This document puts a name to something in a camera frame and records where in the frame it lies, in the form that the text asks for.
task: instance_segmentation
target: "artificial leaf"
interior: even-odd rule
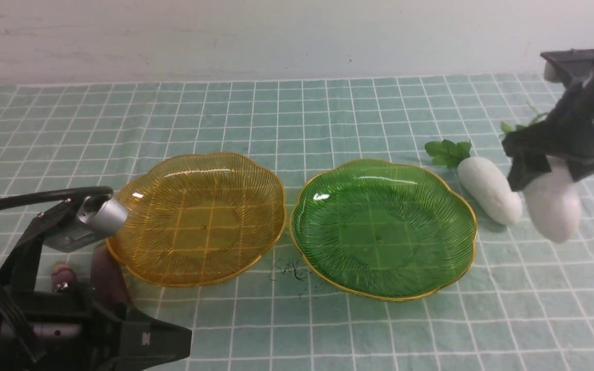
[[[508,134],[511,133],[513,129],[509,124],[507,124],[507,122],[503,121],[501,122],[501,131]]]
[[[535,113],[535,114],[539,114],[539,112],[538,112],[538,109],[537,109],[537,108],[535,108],[535,107],[533,106],[533,104],[531,104],[531,103],[529,102],[529,103],[528,103],[528,105],[529,105],[529,108],[531,109],[531,111],[533,111],[533,113]]]
[[[540,122],[540,120],[545,119],[545,117],[547,117],[549,113],[545,112],[545,113],[538,113],[533,120],[531,120],[531,122],[529,122],[529,125],[533,125],[533,124],[537,124],[537,122]]]
[[[451,155],[455,155],[455,151],[457,149],[455,148],[455,143],[449,141],[448,139],[444,139],[441,141],[441,145],[443,146],[443,150],[450,153]]]
[[[471,156],[471,142],[457,143],[457,154],[462,160]]]
[[[455,169],[458,165],[460,165],[461,160],[457,157],[449,157],[446,160],[446,166],[450,167],[451,169]]]
[[[439,154],[445,152],[443,150],[443,145],[441,144],[441,142],[437,142],[437,141],[427,142],[425,144],[425,151],[431,157],[435,157],[436,155],[439,155]]]
[[[457,167],[462,160],[469,158],[471,142],[454,143],[448,139],[441,142],[428,142],[425,150],[437,166]]]
[[[432,164],[437,166],[445,166],[448,165],[448,158],[445,155],[437,155],[432,158]]]

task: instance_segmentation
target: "grid tablecloth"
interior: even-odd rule
[[[526,123],[562,92],[538,75],[281,82],[0,87],[0,197],[66,187],[119,189],[164,158],[232,151],[275,171],[294,205],[305,181],[355,158],[425,166],[471,201],[478,254],[462,280],[424,300],[340,293],[304,266],[287,234],[249,272],[200,289],[136,280],[136,304],[194,329],[192,355],[158,369],[594,371],[594,176],[584,218],[554,245],[531,226],[489,221],[424,144],[471,140],[503,171],[500,122]],[[48,205],[0,213],[0,264]],[[43,252],[89,274],[90,251]]]

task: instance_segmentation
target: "white wall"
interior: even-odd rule
[[[0,0],[0,84],[540,71],[594,0]]]

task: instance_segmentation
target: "glass plate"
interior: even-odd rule
[[[285,225],[285,190],[242,155],[161,162],[116,195],[129,210],[109,251],[136,277],[201,286],[235,277],[271,249]]]
[[[353,294],[410,300],[460,279],[474,259],[476,216],[421,167],[355,160],[307,183],[290,235],[324,280]]]

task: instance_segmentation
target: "black cable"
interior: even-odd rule
[[[82,187],[70,188],[68,190],[48,191],[29,193],[28,195],[19,195],[4,197],[0,199],[0,211],[12,209],[13,207],[42,204],[45,202],[59,202],[66,199],[84,199],[85,197],[97,197],[103,195],[113,195],[111,187]]]
[[[32,362],[38,362],[45,355],[45,349],[40,344],[38,336],[29,326],[23,312],[10,298],[2,285],[0,285],[0,315],[12,329],[20,345],[26,351]]]

